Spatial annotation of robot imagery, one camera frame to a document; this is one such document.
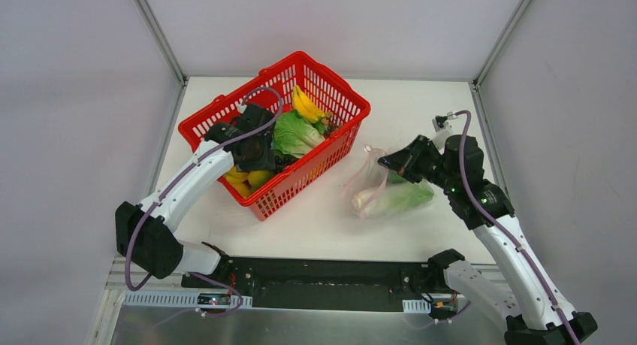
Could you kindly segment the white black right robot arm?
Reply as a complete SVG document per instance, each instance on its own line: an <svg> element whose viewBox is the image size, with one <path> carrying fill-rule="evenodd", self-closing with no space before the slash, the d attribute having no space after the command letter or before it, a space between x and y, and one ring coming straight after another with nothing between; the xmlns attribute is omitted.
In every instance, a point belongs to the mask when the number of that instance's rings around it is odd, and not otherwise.
<svg viewBox="0 0 637 345"><path fill-rule="evenodd" d="M446 250L428 260L433 267L426 280L432 290L464 295L500 329L507 344L581 344L598 329L593 315L576 310L542 267L504 191L485 178L484 153L473 136L452 135L438 150L419 135L377 162L410 183L439 187L509 287L503 290L458 251Z"/></svg>

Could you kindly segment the orange yellow bell pepper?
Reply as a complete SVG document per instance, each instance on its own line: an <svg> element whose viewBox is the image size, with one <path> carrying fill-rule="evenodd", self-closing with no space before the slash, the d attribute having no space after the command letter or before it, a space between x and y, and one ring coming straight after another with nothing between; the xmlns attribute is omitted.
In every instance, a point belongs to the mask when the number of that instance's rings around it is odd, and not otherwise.
<svg viewBox="0 0 637 345"><path fill-rule="evenodd" d="M269 170L250 171L247 177L248 183L252 188L258 189L267 183L274 173Z"/></svg>

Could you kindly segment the yellow banana bunch front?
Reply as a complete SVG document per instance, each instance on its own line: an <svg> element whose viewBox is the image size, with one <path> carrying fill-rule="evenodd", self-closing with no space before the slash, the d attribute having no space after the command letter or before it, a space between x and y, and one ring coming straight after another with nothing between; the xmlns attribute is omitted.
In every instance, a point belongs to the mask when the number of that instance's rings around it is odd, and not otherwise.
<svg viewBox="0 0 637 345"><path fill-rule="evenodd" d="M225 172L223 178L228 183L245 183L248 180L249 172L241 172L237 170L237 167L232 167L229 171Z"/></svg>

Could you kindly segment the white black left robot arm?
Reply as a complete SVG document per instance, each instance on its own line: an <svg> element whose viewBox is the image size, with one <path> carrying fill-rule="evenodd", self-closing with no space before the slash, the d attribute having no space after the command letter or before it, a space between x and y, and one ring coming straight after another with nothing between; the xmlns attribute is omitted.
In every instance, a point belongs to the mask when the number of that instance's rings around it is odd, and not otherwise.
<svg viewBox="0 0 637 345"><path fill-rule="evenodd" d="M151 276L200 273L211 288L228 282L229 268L210 245L178 241L174 232L208 188L242 159L260 160L273 144L274 113L249 103L230 122L219 122L203 136L179 172L137 204L116 209L116 249Z"/></svg>

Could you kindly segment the yellow banana bunch back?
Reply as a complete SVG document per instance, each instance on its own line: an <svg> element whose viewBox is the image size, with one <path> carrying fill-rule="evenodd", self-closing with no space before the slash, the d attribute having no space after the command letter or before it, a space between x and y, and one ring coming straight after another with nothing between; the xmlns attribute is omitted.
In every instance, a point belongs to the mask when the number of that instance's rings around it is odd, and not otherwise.
<svg viewBox="0 0 637 345"><path fill-rule="evenodd" d="M316 106L298 85L292 90L292 107L311 125L328 124L327 114Z"/></svg>

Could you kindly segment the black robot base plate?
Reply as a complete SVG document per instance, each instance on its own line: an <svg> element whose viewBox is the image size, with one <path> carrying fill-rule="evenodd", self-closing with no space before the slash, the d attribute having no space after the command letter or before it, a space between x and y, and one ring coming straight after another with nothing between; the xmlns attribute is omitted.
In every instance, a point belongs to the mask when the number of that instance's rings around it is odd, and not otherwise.
<svg viewBox="0 0 637 345"><path fill-rule="evenodd" d="M404 301L425 304L453 291L427 262L222 258L210 279L252 299L253 307L399 312Z"/></svg>

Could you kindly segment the green napa cabbage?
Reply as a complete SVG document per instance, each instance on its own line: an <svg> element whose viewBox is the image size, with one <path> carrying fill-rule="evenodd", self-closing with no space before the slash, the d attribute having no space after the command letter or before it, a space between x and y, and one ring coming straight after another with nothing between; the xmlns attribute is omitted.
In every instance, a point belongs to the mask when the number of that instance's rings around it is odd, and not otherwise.
<svg viewBox="0 0 637 345"><path fill-rule="evenodd" d="M393 216L421 207L434 197L427 183L390 184L383 190L368 188L352 196L351 205L360 218Z"/></svg>

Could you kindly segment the yellow banana bunch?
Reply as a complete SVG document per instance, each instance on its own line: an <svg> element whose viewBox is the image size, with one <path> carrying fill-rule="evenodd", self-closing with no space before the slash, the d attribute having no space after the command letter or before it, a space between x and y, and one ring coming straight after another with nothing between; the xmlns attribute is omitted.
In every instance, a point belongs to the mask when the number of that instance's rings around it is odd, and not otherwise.
<svg viewBox="0 0 637 345"><path fill-rule="evenodd" d="M241 172L237 170L237 167L232 167L229 171L225 172L223 178L228 183L245 183L248 180L249 172Z"/></svg>
<svg viewBox="0 0 637 345"><path fill-rule="evenodd" d="M292 107L311 125L328 124L327 114L316 106L298 85L292 90Z"/></svg>

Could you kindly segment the green lettuce leaf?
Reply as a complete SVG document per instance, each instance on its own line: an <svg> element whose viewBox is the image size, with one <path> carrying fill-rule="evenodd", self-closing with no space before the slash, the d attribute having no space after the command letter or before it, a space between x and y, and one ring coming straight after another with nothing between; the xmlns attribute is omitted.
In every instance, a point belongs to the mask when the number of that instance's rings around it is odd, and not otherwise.
<svg viewBox="0 0 637 345"><path fill-rule="evenodd" d="M278 117L273 136L276 150L297 159L311 152L325 140L325 137L295 110Z"/></svg>

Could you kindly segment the green bell pepper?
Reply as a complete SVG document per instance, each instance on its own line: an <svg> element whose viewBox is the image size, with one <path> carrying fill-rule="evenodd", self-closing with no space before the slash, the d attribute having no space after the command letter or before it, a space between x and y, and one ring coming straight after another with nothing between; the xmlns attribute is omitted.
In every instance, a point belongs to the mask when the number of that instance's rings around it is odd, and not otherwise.
<svg viewBox="0 0 637 345"><path fill-rule="evenodd" d="M401 177L396 171L388 171L387 182L390 184L406 183L407 180Z"/></svg>

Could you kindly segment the red plastic shopping basket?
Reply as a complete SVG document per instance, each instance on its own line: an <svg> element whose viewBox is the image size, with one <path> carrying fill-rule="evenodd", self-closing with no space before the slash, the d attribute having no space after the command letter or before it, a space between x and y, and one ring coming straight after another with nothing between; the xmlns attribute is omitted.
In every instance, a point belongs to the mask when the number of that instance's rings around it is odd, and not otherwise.
<svg viewBox="0 0 637 345"><path fill-rule="evenodd" d="M336 126L325 141L247 198L225 178L219 178L219 183L238 204L249 208L263 221L350 152L371 105L329 67L303 51L296 51L262 68L249 82L227 95L217 96L186 117L178 125L179 133L192 150L196 150L210 127L237 117L238 106L245 95L260 86L275 89L283 97L285 111L291 110L292 90L299 86L321 110L332 114L331 122Z"/></svg>

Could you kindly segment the clear zip top bag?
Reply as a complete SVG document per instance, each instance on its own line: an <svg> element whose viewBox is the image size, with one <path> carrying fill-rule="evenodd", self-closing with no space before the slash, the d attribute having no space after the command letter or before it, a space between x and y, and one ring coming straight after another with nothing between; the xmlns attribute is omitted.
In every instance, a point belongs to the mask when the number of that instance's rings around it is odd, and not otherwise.
<svg viewBox="0 0 637 345"><path fill-rule="evenodd" d="M341 199L361 219L399 215L424 207L435 193L427 182L410 183L378 163L388 153L366 145L363 165L344 185Z"/></svg>

